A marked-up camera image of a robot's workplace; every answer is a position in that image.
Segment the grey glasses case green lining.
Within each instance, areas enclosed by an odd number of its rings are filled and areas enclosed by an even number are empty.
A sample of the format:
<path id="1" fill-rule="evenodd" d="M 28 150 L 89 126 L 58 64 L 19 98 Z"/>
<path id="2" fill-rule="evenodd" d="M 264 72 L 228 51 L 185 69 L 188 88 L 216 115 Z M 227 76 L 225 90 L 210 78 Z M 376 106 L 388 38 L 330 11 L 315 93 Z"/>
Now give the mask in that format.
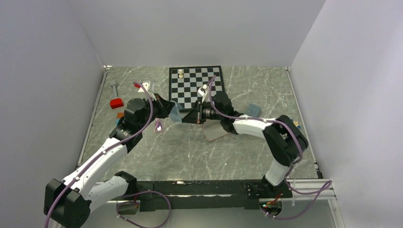
<path id="1" fill-rule="evenodd" d="M 261 112 L 260 106 L 255 104 L 249 104 L 244 114 L 251 117 L 259 117 L 260 112 Z"/>

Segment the pink transparent sunglasses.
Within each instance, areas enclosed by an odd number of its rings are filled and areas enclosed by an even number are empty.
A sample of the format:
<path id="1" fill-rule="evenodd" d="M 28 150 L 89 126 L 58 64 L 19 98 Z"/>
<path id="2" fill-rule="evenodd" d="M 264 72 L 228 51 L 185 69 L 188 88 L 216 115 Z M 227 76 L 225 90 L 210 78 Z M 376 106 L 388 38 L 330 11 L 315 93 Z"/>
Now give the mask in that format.
<path id="1" fill-rule="evenodd" d="M 160 133 L 164 131 L 163 120 L 156 118 L 154 122 L 154 132 Z"/>

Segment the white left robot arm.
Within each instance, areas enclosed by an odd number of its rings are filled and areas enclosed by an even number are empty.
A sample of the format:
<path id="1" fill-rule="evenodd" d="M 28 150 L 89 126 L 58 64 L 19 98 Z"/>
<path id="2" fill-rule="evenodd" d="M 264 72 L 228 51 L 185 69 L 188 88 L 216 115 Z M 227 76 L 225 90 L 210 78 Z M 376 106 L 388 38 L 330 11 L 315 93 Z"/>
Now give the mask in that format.
<path id="1" fill-rule="evenodd" d="M 177 109 L 176 102 L 164 100 L 158 94 L 130 100 L 124 115 L 98 151 L 62 180 L 52 179 L 46 185 L 44 226 L 48 228 L 56 223 L 63 228 L 80 228 L 92 212 L 109 200 L 153 195 L 153 189 L 143 189 L 137 178 L 125 171 L 101 184 L 97 182 L 140 142 L 142 132 L 152 121 L 170 117 Z"/>

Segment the pink glasses case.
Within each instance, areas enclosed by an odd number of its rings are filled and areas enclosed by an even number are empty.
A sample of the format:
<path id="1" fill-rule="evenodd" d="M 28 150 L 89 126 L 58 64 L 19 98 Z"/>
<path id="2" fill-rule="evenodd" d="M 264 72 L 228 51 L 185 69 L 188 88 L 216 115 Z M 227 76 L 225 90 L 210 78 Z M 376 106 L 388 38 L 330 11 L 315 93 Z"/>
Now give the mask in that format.
<path id="1" fill-rule="evenodd" d="M 228 135 L 229 133 L 223 129 L 220 122 L 206 121 L 202 125 L 202 131 L 207 141 L 215 141 L 221 137 Z"/>

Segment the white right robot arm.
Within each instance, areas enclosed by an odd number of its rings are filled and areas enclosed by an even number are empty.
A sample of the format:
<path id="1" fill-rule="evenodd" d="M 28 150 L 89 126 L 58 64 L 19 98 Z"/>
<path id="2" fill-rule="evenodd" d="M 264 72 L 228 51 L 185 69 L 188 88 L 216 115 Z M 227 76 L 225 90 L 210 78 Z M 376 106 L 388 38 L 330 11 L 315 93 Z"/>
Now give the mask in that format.
<path id="1" fill-rule="evenodd" d="M 304 150 L 309 146 L 306 137 L 288 116 L 264 119 L 239 113 L 223 92 L 213 96 L 212 102 L 197 101 L 182 118 L 182 122 L 189 124 L 203 124 L 206 120 L 218 120 L 228 133 L 246 134 L 266 140 L 274 158 L 262 179 L 262 191 L 267 197 L 275 197 L 280 192 L 280 184 L 302 159 Z"/>

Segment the small blue cleaning cloth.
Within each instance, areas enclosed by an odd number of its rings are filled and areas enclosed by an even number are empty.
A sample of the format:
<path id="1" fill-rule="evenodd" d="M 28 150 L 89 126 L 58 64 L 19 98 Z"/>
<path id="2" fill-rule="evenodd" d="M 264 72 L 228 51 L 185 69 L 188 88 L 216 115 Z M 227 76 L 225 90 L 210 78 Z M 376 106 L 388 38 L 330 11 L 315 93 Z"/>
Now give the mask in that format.
<path id="1" fill-rule="evenodd" d="M 170 118 L 174 123 L 182 123 L 182 116 L 180 113 L 182 106 L 175 101 L 173 101 L 173 103 L 174 106 L 170 112 Z"/>

